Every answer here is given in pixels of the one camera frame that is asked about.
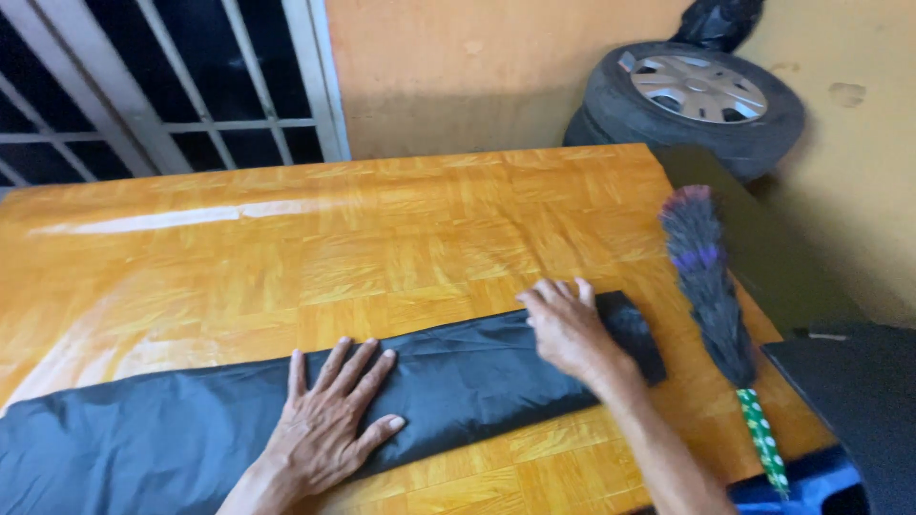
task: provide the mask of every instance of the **blue object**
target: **blue object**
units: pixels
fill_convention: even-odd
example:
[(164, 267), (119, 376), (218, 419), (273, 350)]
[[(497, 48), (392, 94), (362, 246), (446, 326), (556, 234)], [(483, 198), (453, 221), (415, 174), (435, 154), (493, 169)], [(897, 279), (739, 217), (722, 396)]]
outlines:
[(789, 500), (781, 500), (763, 476), (729, 488), (728, 495), (742, 515), (822, 515), (823, 502), (836, 492), (861, 482), (849, 456), (831, 447), (789, 464)]

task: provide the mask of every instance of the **parquet pattern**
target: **parquet pattern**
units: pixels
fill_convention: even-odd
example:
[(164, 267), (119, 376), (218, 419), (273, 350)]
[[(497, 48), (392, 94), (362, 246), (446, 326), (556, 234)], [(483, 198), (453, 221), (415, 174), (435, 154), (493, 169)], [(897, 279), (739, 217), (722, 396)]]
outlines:
[[(733, 390), (675, 286), (671, 192), (641, 145), (201, 173), (32, 188), (0, 203), (0, 402), (285, 356), (517, 309), (544, 276), (623, 290), (670, 379), (653, 401), (723, 480), (760, 472)], [(742, 292), (758, 342), (779, 338)], [(792, 458), (832, 442), (760, 358)], [(305, 512), (620, 513), (649, 502), (600, 408), (337, 488)]]

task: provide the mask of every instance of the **black plastic bag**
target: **black plastic bag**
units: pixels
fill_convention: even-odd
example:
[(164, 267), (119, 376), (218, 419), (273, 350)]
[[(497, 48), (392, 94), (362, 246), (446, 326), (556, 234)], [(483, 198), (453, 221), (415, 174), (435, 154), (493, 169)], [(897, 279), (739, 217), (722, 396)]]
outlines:
[(750, 36), (761, 14), (763, 0), (696, 0), (669, 41), (731, 53)]
[[(596, 297), (605, 328), (646, 381), (659, 349), (620, 291)], [(538, 357), (528, 312), (385, 338), (398, 361), (361, 430), (408, 424), (370, 455), (365, 477), (597, 403)], [(309, 386), (330, 351), (306, 354)], [(23, 400), (0, 418), (0, 513), (214, 513), (264, 449), (287, 394), (289, 358), (157, 372)]]

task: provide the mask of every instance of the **hubcap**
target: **hubcap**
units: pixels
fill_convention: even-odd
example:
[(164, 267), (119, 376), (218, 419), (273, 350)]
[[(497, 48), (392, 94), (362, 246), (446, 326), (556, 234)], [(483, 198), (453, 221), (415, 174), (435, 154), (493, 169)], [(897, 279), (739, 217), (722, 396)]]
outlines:
[(753, 82), (708, 60), (683, 56), (636, 60), (626, 52), (619, 64), (629, 71), (637, 91), (676, 115), (741, 124), (767, 112), (767, 98)]

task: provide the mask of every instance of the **green polka-dot handle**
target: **green polka-dot handle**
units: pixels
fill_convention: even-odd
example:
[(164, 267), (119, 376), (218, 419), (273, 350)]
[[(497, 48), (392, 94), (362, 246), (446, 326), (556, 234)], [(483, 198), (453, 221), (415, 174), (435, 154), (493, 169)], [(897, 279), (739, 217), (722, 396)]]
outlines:
[(773, 435), (769, 432), (769, 422), (763, 414), (763, 408), (760, 408), (757, 392), (748, 388), (736, 390), (736, 393), (738, 400), (741, 401), (741, 411), (745, 415), (750, 437), (757, 448), (760, 464), (767, 472), (767, 479), (780, 493), (780, 497), (788, 499), (789, 480), (786, 478), (786, 466), (776, 448), (776, 440), (773, 440)]

